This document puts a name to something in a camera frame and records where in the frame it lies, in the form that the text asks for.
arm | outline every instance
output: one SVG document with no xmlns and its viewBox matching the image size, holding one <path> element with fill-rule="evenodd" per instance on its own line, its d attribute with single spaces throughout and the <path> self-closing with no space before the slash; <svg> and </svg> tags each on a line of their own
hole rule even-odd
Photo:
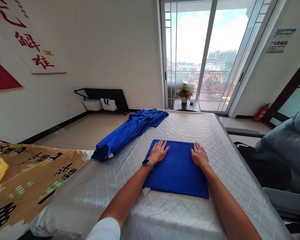
<svg viewBox="0 0 300 240">
<path fill-rule="evenodd" d="M 199 143 L 194 143 L 191 156 L 193 162 L 201 168 L 209 182 L 214 202 L 228 238 L 230 240 L 261 240 L 248 216 L 209 165 L 207 153 Z"/>
<path fill-rule="evenodd" d="M 167 154 L 169 146 L 164 150 L 167 141 L 163 143 L 160 140 L 154 145 L 150 152 L 148 160 L 155 165 L 160 162 Z M 130 180 L 120 189 L 117 195 L 112 199 L 103 214 L 99 218 L 98 222 L 104 218 L 114 218 L 122 228 L 126 221 L 131 208 L 136 202 L 141 188 L 150 172 L 150 166 L 142 165 L 141 168 L 130 178 Z"/>
</svg>

white flower pot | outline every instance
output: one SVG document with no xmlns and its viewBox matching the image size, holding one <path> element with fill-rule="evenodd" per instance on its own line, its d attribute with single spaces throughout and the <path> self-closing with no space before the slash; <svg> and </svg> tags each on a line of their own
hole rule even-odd
<svg viewBox="0 0 300 240">
<path fill-rule="evenodd" d="M 181 102 L 182 102 L 182 103 L 187 103 L 187 101 L 188 101 L 187 98 L 185 98 L 185 97 L 181 98 Z"/>
</svg>

sky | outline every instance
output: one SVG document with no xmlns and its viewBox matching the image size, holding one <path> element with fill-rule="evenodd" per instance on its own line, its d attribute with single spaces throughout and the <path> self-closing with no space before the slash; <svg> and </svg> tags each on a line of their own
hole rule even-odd
<svg viewBox="0 0 300 240">
<path fill-rule="evenodd" d="M 238 50 L 248 23 L 247 9 L 217 10 L 210 40 L 209 53 Z M 171 29 L 166 29 L 167 57 L 170 57 L 172 31 L 172 61 L 201 63 L 210 11 L 178 12 L 177 41 L 176 13 L 171 16 Z"/>
</svg>

hand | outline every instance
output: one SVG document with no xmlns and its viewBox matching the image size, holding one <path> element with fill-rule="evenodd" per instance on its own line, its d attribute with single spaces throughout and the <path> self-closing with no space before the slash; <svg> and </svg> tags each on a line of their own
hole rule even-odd
<svg viewBox="0 0 300 240">
<path fill-rule="evenodd" d="M 200 168 L 210 166 L 206 151 L 197 142 L 193 144 L 193 149 L 191 148 L 191 157 L 193 162 Z"/>
<path fill-rule="evenodd" d="M 160 140 L 159 142 L 155 143 L 155 145 L 153 146 L 150 152 L 150 156 L 148 158 L 153 165 L 155 165 L 157 162 L 160 162 L 166 156 L 170 148 L 168 146 L 166 150 L 164 150 L 166 144 L 167 141 L 163 143 L 163 140 Z"/>
</svg>

smartwatch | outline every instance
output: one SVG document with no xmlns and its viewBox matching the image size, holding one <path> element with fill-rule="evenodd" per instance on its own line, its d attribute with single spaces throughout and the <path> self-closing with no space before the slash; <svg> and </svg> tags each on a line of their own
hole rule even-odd
<svg viewBox="0 0 300 240">
<path fill-rule="evenodd" d="M 142 162 L 142 165 L 148 165 L 151 168 L 151 170 L 153 169 L 153 164 L 148 159 L 144 160 Z"/>
</svg>

